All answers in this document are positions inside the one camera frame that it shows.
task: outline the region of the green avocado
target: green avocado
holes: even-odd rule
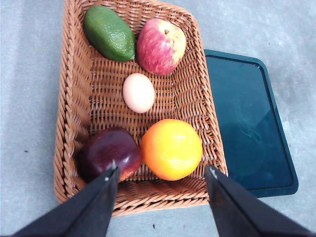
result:
[[[83,20],[83,31],[103,56],[121,62],[135,57],[134,33],[113,10],[101,5],[89,8]]]

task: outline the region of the apple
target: apple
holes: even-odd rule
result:
[[[120,168],[119,181],[132,175],[142,162],[140,148],[123,128],[109,128],[91,138],[75,156],[79,175],[90,182],[112,167]]]
[[[161,19],[150,19],[138,37],[138,62],[150,73],[167,75],[181,61],[186,43],[186,37],[179,27]]]

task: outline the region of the dark blue tray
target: dark blue tray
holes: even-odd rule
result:
[[[266,66],[219,51],[205,55],[229,177],[257,197],[295,193],[298,180]]]

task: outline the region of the basket weave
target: basket weave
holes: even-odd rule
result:
[[[89,45],[82,30],[85,11],[94,4],[117,12],[136,37],[154,17],[180,27],[187,38],[181,63],[171,75],[156,76],[144,71],[135,59],[117,62],[103,57]],[[143,73],[154,85],[156,100],[147,113],[136,114],[124,103],[122,84],[131,73]],[[202,161],[190,176],[172,182],[160,180],[141,165],[127,182],[119,184],[114,216],[207,203],[204,166],[211,163],[227,174],[202,41],[195,18],[174,5],[155,0],[66,0],[54,159],[59,202],[85,186],[74,156],[91,135],[121,126],[139,144],[145,131],[165,118],[181,119],[194,127],[203,144]]]

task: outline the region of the concrete floor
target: concrete floor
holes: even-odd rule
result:
[[[316,1],[168,0],[199,22],[204,48],[267,66],[299,179],[261,199],[316,232]],[[1,234],[58,203],[53,155],[63,0],[1,1]],[[217,236],[207,205],[116,217],[109,237]]]

